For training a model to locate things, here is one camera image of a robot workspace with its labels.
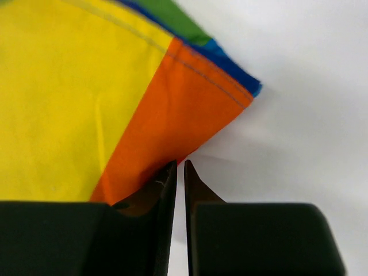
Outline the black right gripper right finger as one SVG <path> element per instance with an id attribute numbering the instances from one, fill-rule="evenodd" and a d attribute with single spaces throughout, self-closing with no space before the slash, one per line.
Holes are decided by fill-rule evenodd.
<path id="1" fill-rule="evenodd" d="M 185 207 L 186 207 L 186 236 L 187 236 L 187 257 L 189 275 L 193 272 L 193 248 L 194 223 L 193 218 L 197 204 L 203 202 L 225 203 L 210 187 L 208 187 L 199 177 L 191 160 L 184 163 L 184 184 L 185 184 Z"/>

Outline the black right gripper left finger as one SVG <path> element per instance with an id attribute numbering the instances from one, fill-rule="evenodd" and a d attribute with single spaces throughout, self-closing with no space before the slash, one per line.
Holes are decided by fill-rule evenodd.
<path id="1" fill-rule="evenodd" d="M 177 162 L 154 173 L 113 207 L 124 219 L 118 255 L 122 275 L 167 275 L 177 192 Z"/>

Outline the rainbow striped shorts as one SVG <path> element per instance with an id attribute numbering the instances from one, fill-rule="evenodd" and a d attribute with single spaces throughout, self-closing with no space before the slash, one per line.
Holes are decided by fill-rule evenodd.
<path id="1" fill-rule="evenodd" d="M 261 88 L 173 1 L 2 1 L 1 199 L 114 204 Z"/>

